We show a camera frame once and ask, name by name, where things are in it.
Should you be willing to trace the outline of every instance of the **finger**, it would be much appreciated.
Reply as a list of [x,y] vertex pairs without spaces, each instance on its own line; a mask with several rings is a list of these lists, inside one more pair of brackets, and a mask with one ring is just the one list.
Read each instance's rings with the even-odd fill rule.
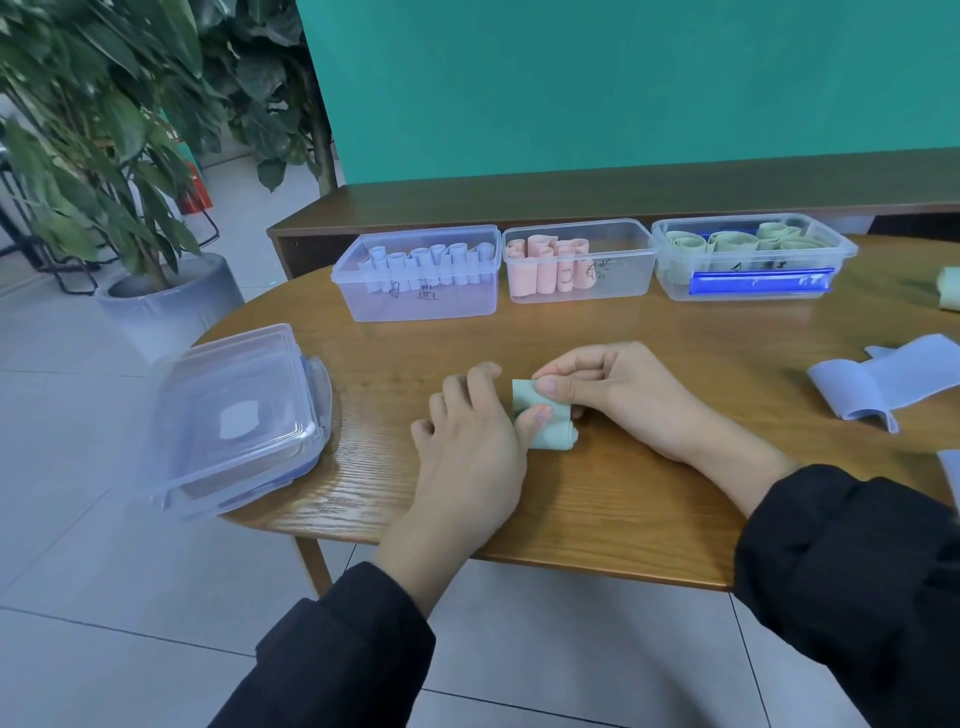
[[558,356],[549,364],[544,364],[534,372],[533,379],[539,379],[544,375],[570,375],[577,370],[603,369],[604,355],[610,351],[615,344],[597,344],[591,347],[580,347],[572,352],[567,352],[563,356]]
[[444,395],[440,392],[430,396],[430,419],[433,421],[434,431],[444,428],[446,402],[444,402]]
[[503,370],[491,361],[477,364],[467,372],[467,388],[470,395],[470,404],[477,412],[490,412],[500,407],[500,400],[496,398],[496,387],[493,380],[500,376]]
[[447,417],[469,412],[470,399],[465,376],[448,376],[444,379],[444,403]]
[[417,420],[410,424],[410,434],[414,437],[417,452],[423,454],[423,449],[429,444],[430,438],[433,437],[433,423],[429,420]]
[[535,404],[520,413],[516,418],[516,438],[520,441],[520,451],[526,453],[537,433],[553,419],[553,409],[549,404]]
[[537,380],[537,391],[553,401],[582,404],[603,409],[606,382],[576,376],[542,376]]

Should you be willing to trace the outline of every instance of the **green wall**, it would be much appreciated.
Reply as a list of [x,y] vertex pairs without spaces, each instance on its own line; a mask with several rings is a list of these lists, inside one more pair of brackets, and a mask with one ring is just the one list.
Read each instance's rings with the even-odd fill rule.
[[960,145],[958,0],[299,7],[349,182]]

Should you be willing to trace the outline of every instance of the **wood grain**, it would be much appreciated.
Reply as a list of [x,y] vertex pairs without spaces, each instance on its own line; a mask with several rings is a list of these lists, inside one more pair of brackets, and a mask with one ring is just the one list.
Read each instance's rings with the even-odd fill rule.
[[274,240],[493,223],[798,210],[960,209],[960,148],[349,184],[274,225]]
[[[960,314],[937,309],[940,267],[960,245],[861,238],[835,290],[816,301],[676,303],[654,282],[637,298],[512,303],[505,281],[492,316],[356,324],[329,269],[285,283],[218,324],[204,340],[288,322],[330,372],[340,410],[320,465],[293,485],[228,514],[309,538],[376,543],[411,502],[418,470],[409,424],[427,416],[444,376],[484,359],[503,366],[498,391],[556,355],[637,339],[707,404],[804,463],[885,475],[951,502],[935,453],[960,447],[960,388],[897,412],[902,431],[841,422],[805,372],[863,347],[942,332]],[[477,554],[515,564],[725,589],[743,519],[690,468],[669,462],[592,413],[570,452],[530,453],[515,515]]]

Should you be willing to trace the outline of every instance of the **clear plastic box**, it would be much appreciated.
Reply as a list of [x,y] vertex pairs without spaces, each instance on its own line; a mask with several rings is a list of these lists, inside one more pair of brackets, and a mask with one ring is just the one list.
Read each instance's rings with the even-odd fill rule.
[[[557,238],[558,242],[553,246],[555,254],[546,260],[542,257],[510,257],[511,241],[529,240],[531,235]],[[510,298],[514,303],[642,296],[650,288],[657,249],[650,232],[637,220],[510,228],[503,233],[503,240]],[[564,242],[577,240],[588,241],[587,253],[560,255],[562,248],[569,247],[563,246]]]
[[287,324],[203,344],[151,369],[132,495],[181,518],[239,508],[308,472],[332,391]]
[[[377,249],[386,258],[381,268],[373,259]],[[457,260],[454,254],[463,257]],[[340,286],[354,321],[487,316],[496,310],[502,256],[503,238],[494,225],[376,232],[360,235],[334,264],[330,278]],[[404,266],[392,267],[399,259]]]
[[[786,230],[776,236],[777,229]],[[686,232],[706,243],[722,231],[746,233],[740,242],[746,242],[747,249],[728,246],[718,253],[699,250],[696,239],[671,240]],[[758,234],[765,237],[756,241],[756,250],[749,250],[749,238]],[[657,280],[674,301],[819,298],[829,291],[843,261],[858,251],[839,232],[799,212],[659,220],[653,236]]]

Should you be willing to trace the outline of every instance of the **black jacket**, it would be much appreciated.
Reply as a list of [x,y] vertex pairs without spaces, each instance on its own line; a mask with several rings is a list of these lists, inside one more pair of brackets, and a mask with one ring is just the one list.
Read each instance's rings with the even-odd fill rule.
[[[960,526],[945,505],[803,468],[747,522],[733,591],[829,667],[874,728],[960,725]],[[211,726],[402,726],[434,641],[410,597],[359,564],[270,631]]]

